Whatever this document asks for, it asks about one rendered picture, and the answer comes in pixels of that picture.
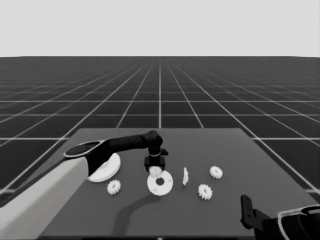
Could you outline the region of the white round carrier wide hole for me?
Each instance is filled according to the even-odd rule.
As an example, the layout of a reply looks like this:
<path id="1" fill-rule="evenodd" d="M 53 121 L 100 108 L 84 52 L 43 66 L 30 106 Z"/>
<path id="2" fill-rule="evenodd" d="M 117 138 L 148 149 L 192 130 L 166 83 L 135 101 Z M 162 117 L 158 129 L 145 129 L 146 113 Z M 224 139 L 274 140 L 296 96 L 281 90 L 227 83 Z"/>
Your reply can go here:
<path id="1" fill-rule="evenodd" d="M 148 190 L 156 196 L 164 196 L 173 188 L 173 177 L 168 171 L 163 171 L 158 177 L 147 178 Z"/>

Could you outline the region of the large thick white disc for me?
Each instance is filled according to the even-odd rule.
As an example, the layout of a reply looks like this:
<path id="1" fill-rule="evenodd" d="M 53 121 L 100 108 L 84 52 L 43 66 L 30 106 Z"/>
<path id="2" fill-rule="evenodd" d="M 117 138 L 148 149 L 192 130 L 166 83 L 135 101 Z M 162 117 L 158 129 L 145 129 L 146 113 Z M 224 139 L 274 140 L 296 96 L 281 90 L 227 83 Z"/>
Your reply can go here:
<path id="1" fill-rule="evenodd" d="M 121 167 L 121 158 L 117 153 L 105 161 L 93 174 L 88 177 L 88 180 L 94 183 L 104 182 L 112 178 Z"/>

